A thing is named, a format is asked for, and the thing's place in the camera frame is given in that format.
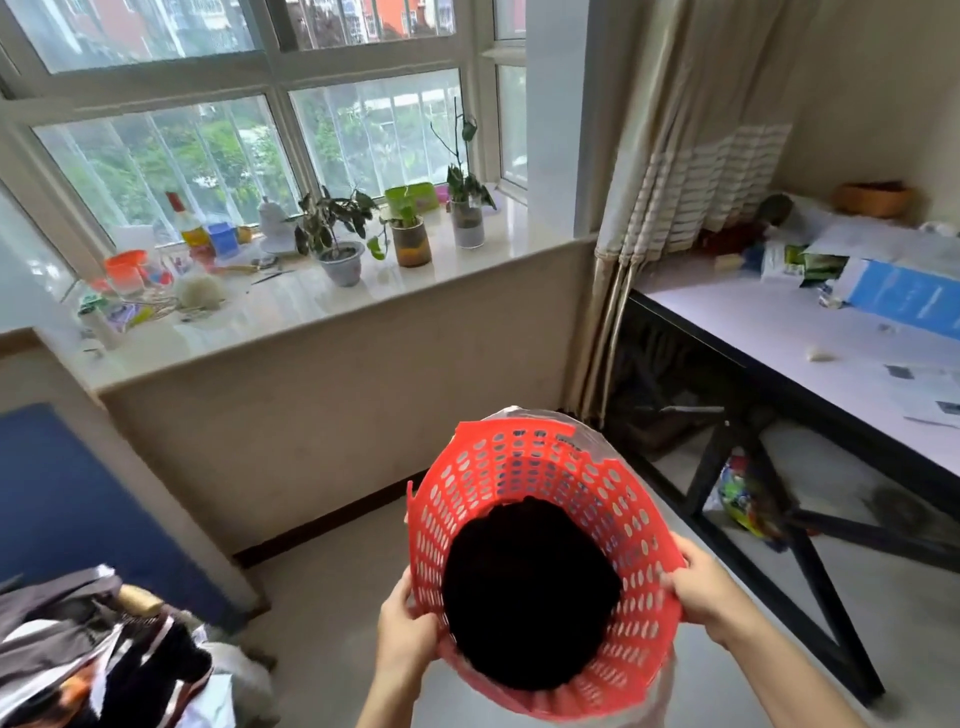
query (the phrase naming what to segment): hand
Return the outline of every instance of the hand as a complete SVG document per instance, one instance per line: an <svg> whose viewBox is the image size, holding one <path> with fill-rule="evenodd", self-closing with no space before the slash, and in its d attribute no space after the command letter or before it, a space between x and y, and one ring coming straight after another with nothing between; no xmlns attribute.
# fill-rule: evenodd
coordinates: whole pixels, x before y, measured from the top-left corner
<svg viewBox="0 0 960 728"><path fill-rule="evenodd" d="M407 567L380 607L373 680L419 693L420 680L436 656L440 621L432 613L414 618L407 607L412 591L413 577Z"/></svg>
<svg viewBox="0 0 960 728"><path fill-rule="evenodd" d="M662 574L660 583L684 607L684 620L703 624L710 638L727 649L764 617L716 559L683 536L671 534L689 566Z"/></svg>

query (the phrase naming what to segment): curtain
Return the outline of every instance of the curtain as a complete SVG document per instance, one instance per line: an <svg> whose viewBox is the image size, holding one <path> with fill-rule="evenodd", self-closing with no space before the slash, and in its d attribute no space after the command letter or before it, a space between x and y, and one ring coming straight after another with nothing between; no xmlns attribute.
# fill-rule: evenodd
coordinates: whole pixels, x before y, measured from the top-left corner
<svg viewBox="0 0 960 728"><path fill-rule="evenodd" d="M565 407L603 425L637 272L749 218L803 97L797 60L821 0L657 0L634 75Z"/></svg>

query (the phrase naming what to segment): window pane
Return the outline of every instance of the window pane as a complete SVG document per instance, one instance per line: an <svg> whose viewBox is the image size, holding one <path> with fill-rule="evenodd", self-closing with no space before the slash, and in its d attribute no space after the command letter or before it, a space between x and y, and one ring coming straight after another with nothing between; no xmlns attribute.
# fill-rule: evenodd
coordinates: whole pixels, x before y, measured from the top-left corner
<svg viewBox="0 0 960 728"><path fill-rule="evenodd" d="M117 248L178 240L165 192L206 222L257 222L261 198L297 212L262 96L36 129Z"/></svg>
<svg viewBox="0 0 960 728"><path fill-rule="evenodd" d="M500 91L500 148L503 176L527 186L527 69L498 65Z"/></svg>
<svg viewBox="0 0 960 728"><path fill-rule="evenodd" d="M287 0L300 49L449 36L453 0Z"/></svg>
<svg viewBox="0 0 960 728"><path fill-rule="evenodd" d="M496 0L496 39L527 37L527 0Z"/></svg>
<svg viewBox="0 0 960 728"><path fill-rule="evenodd" d="M250 51L237 0L7 0L51 73Z"/></svg>
<svg viewBox="0 0 960 728"><path fill-rule="evenodd" d="M358 187L379 197L413 182L445 182L455 161L456 70L307 88L291 94L317 176L334 195ZM438 139L430 125L443 138ZM463 142L460 155L467 163Z"/></svg>
<svg viewBox="0 0 960 728"><path fill-rule="evenodd" d="M77 277L43 234L34 227L10 192L0 184L0 244L27 264L36 280L58 301Z"/></svg>

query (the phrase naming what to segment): window sill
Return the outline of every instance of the window sill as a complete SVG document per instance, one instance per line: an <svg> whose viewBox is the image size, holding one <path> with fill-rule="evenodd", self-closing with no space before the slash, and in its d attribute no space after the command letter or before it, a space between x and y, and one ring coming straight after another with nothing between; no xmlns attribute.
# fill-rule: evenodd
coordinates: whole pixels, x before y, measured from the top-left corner
<svg viewBox="0 0 960 728"><path fill-rule="evenodd" d="M442 210L424 218L433 262L420 268L400 268L391 246L386 260L364 253L361 280L352 288L337 288L319 264L307 259L294 263L294 272L257 285L252 285L256 278L228 277L227 303L207 318L182 323L174 313L134 328L112 352L77 351L66 363L88 390L103 393L214 353L571 243L545 231L531 232L527 208L511 199L503 199L499 212L485 216L487 240L474 250L454 245L450 221Z"/></svg>

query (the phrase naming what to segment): red plastic basket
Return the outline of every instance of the red plastic basket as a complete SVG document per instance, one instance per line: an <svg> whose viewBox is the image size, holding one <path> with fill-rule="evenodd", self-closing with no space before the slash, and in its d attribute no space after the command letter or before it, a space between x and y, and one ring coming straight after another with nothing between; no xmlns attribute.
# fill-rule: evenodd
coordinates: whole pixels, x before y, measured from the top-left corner
<svg viewBox="0 0 960 728"><path fill-rule="evenodd" d="M461 423L417 494L407 493L410 564L418 606L440 617L440 655L475 690L528 716L608 716L647 696L680 622L660 572L685 566L654 501L621 461L594 462L573 444L573 425L532 418ZM441 584L450 544L467 521L498 503L534 496L561 506L603 549L623 581L607 638L586 669L550 692L505 688L457 650Z"/></svg>

